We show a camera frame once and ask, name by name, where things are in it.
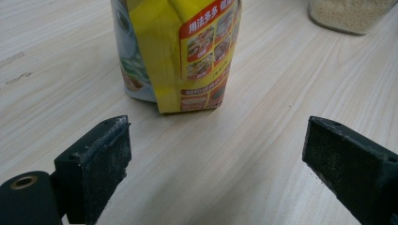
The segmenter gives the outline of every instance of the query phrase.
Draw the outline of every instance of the wooden table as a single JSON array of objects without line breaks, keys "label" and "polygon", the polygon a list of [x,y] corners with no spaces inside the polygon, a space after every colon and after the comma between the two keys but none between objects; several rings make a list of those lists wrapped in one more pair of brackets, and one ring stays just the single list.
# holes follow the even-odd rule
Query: wooden table
[{"label": "wooden table", "polygon": [[359,224],[301,152],[317,115],[398,153],[398,7],[353,37],[307,4],[244,0],[223,105],[162,115],[124,93],[110,0],[1,1],[0,183],[127,114],[132,161],[99,224]]}]

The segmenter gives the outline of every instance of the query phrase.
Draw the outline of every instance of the transparent container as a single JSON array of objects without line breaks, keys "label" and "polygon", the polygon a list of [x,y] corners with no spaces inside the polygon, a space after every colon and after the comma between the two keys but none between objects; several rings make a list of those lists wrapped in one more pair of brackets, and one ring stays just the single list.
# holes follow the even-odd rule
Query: transparent container
[{"label": "transparent container", "polygon": [[340,32],[365,35],[398,0],[310,0],[311,19]]}]

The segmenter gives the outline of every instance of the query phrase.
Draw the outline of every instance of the yellow food package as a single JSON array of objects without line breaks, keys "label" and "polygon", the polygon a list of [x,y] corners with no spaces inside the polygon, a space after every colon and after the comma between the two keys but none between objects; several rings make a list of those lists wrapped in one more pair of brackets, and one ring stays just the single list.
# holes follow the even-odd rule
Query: yellow food package
[{"label": "yellow food package", "polygon": [[160,113],[221,106],[241,0],[111,0],[126,92]]}]

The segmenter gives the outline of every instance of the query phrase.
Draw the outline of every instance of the table surface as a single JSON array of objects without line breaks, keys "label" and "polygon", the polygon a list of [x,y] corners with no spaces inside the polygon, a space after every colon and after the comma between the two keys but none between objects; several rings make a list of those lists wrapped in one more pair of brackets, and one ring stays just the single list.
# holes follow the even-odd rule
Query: table surface
[{"label": "table surface", "polygon": [[354,37],[307,5],[244,0],[222,106],[162,115],[124,93],[109,0],[1,1],[0,183],[126,114],[132,161],[98,224],[359,224],[301,152],[316,115],[398,153],[398,7]]}]

